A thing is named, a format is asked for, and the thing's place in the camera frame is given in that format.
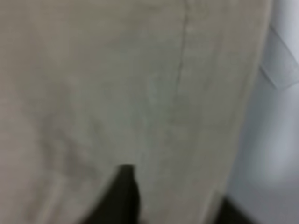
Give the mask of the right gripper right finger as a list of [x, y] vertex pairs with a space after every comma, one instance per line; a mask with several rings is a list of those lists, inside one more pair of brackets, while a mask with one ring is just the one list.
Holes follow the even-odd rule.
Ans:
[[279, 224], [280, 218], [272, 201], [252, 197], [249, 201], [237, 201], [223, 197], [218, 209], [220, 224]]

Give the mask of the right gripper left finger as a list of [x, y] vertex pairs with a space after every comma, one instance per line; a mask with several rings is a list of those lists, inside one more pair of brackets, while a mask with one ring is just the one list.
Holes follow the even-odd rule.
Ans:
[[134, 165], [119, 166], [118, 173], [98, 205], [86, 217], [87, 224], [138, 224], [141, 212]]

